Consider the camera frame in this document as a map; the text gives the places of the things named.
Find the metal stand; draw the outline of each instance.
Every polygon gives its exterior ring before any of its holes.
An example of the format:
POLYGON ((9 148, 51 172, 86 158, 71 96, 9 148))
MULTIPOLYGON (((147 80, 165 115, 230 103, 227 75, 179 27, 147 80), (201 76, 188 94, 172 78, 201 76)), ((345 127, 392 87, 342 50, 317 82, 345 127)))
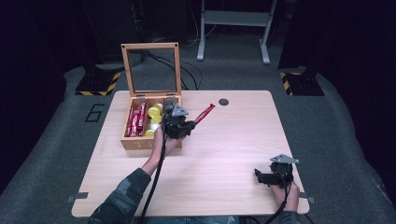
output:
POLYGON ((269 12, 235 12, 235 11, 213 11, 205 10, 205 0, 202 0, 201 9, 201 39, 198 48, 197 60, 204 60, 205 52, 205 25, 243 25, 243 26, 260 26, 266 27, 262 39, 260 39, 260 49, 262 50, 262 62, 270 63, 266 42, 270 32, 271 23, 274 17, 274 11, 277 0, 273 0, 269 12))

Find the yellow and black hazard stripe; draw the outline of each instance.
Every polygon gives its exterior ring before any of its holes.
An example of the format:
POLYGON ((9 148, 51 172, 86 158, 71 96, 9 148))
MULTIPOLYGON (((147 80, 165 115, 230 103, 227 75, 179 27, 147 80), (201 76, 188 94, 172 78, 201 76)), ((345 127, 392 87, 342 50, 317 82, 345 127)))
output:
POLYGON ((280 78, 282 78, 283 87, 285 88, 286 94, 287 95, 293 95, 293 92, 291 91, 291 87, 290 87, 290 84, 288 82, 286 74, 299 76, 301 73, 280 73, 280 78))
POLYGON ((114 75, 113 79, 111 80, 110 85, 108 86, 107 90, 105 91, 76 91, 76 95, 109 95, 113 92, 114 88, 116 88, 117 81, 120 78, 120 73, 114 75))

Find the hand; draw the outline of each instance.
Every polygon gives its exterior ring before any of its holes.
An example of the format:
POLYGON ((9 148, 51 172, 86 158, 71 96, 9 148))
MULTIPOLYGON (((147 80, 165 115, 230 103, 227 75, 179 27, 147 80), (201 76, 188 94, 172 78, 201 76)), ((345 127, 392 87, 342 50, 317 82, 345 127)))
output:
MULTIPOLYGON (((285 200, 285 189, 282 189, 277 185, 270 185, 270 188, 275 194, 277 205, 280 206, 285 200)), ((290 190, 290 192, 288 195, 286 206, 283 210, 297 212, 298 202, 300 198, 300 188, 296 185, 296 183, 294 183, 294 181, 291 181, 291 183, 286 186, 286 190, 290 190)))
MULTIPOLYGON (((165 157, 172 153, 175 147, 183 140, 184 138, 174 139, 167 138, 165 143, 165 157)), ((160 162, 161 151, 163 149, 163 130, 158 128, 155 130, 154 134, 154 147, 151 150, 151 155, 149 156, 146 163, 142 166, 142 169, 148 174, 152 175, 154 171, 158 167, 158 163, 160 162)))

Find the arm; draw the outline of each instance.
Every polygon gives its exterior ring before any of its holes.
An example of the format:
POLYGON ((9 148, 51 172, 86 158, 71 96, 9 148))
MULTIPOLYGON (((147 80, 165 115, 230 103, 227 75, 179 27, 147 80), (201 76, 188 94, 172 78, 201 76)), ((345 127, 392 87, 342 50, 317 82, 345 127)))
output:
MULTIPOLYGON (((271 190, 275 194, 276 203, 280 206, 285 200, 285 189, 281 189, 279 186, 271 185, 271 190)), ((283 212, 279 215, 279 224, 300 224, 300 218, 297 213, 298 202, 300 198, 300 188, 291 181, 291 183, 286 187, 287 190, 290 189, 287 203, 283 212)))
MULTIPOLYGON (((165 157, 182 139, 167 139, 165 157)), ((163 131, 159 128, 154 135, 154 148, 142 166, 123 179, 117 188, 92 213, 89 223, 130 223, 137 206, 142 200, 151 176, 158 167, 163 145, 163 131)))

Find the camouflage sleeve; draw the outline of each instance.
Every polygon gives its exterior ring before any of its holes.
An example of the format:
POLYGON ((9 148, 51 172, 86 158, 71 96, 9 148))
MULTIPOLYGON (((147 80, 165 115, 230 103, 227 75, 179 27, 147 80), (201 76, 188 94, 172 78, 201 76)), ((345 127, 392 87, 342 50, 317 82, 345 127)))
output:
POLYGON ((96 208, 88 223, 129 224, 150 181, 151 177, 141 168, 133 171, 119 183, 105 202, 96 208))
POLYGON ((298 213, 284 211, 279 215, 278 224, 301 224, 298 213))

